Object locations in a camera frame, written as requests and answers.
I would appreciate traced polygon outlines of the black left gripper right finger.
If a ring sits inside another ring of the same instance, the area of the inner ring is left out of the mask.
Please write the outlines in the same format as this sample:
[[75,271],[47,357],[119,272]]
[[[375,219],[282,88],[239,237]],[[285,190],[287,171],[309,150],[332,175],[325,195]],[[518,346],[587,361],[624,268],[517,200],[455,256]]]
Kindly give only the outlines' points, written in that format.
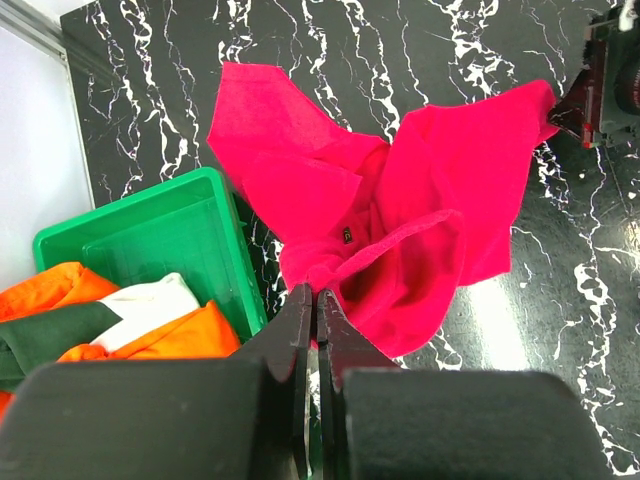
[[557,376],[399,367],[317,299],[327,479],[607,479],[594,425]]

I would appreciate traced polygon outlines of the crimson red t shirt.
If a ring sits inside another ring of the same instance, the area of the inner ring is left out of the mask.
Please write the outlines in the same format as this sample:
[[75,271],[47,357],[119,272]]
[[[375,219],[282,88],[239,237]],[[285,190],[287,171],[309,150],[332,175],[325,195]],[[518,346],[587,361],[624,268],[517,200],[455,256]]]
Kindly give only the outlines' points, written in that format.
[[282,243],[288,287],[336,294],[389,357],[428,343],[456,291],[511,268],[535,149],[555,133],[535,80],[408,113],[392,141],[338,126],[279,67],[226,63],[208,142]]

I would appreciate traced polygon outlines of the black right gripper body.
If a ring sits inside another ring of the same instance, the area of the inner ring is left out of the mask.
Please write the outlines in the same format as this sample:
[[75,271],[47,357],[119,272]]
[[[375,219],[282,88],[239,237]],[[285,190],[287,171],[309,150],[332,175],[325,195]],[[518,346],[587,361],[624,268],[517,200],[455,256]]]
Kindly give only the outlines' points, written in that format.
[[625,1],[585,29],[582,67],[548,120],[585,148],[639,139],[639,3]]

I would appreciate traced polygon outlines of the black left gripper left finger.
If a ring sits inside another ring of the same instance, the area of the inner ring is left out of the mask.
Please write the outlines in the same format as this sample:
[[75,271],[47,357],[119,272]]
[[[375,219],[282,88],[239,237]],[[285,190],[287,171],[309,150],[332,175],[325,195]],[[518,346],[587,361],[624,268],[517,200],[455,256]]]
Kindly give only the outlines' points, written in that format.
[[5,479],[303,479],[312,292],[223,359],[51,364],[1,427]]

